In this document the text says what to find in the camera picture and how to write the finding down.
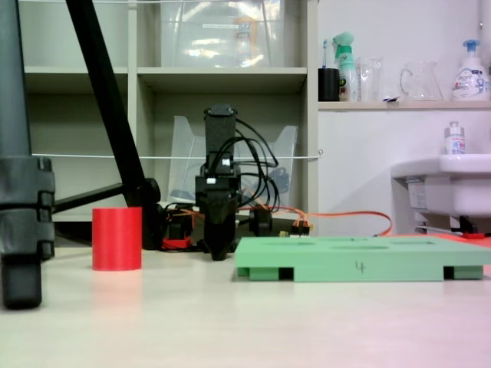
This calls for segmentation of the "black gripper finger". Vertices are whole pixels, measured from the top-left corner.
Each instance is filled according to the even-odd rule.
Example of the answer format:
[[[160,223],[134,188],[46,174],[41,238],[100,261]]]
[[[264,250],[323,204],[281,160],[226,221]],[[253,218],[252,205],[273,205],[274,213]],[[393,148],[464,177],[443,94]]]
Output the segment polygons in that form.
[[[205,207],[204,241],[214,261],[222,260],[221,225],[220,210],[215,205],[207,205]]]
[[[224,258],[227,256],[232,242],[235,239],[236,233],[236,212],[237,203],[228,202],[221,210],[221,232],[220,232],[220,250],[219,256]]]

